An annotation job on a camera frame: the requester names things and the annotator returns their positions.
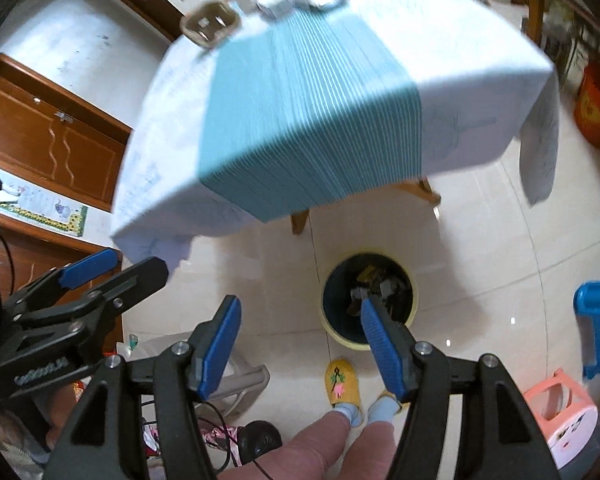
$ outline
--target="black ball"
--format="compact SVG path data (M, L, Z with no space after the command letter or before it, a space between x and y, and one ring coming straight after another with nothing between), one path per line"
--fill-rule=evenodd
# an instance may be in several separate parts
M254 420L238 432L240 462L248 464L265 453L282 446L276 427L266 420Z

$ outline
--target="pink plastic stool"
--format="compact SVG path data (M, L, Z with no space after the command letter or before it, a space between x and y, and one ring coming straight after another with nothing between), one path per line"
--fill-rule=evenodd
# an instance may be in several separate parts
M538 413L531 401L557 385L569 391L569 399L566 407L548 420L542 413ZM556 370L553 377L527 390L524 397L544 434L555 465L560 469L589 441L598 422L598 407L587 391L564 373L562 368Z

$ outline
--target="white wall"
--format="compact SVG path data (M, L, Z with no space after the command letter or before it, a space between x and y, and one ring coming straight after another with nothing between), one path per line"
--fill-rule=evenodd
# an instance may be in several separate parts
M25 0L0 29L0 53L131 127L168 46L115 0Z

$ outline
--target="tablecloth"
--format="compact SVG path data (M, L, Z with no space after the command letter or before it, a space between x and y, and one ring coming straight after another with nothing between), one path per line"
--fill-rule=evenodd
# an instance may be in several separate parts
M123 160L112 239L170 269L196 235L484 164L520 136L530 204L551 192L558 83L476 0L350 0L165 54Z

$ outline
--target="leg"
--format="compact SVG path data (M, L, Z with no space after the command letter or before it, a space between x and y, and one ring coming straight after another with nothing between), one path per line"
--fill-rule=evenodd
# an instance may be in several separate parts
M529 22L526 34L536 45L542 41L542 19L544 18L544 0L529 0Z
M350 423L341 413L329 412L298 433L288 444L269 451L258 464L275 480L322 480L325 471L344 451ZM219 480L263 480L249 463L221 473Z
M373 422L347 451L338 480L384 480L394 455L394 425Z
M431 189L429 181L426 178L418 180L417 182L413 180L405 180L400 184L395 184L394 187L406 191L407 193L411 193L412 195L426 200L433 205L440 204L440 201L442 200L440 195Z
M291 232L295 235L301 235L307 218L309 218L308 209L299 213L291 213Z

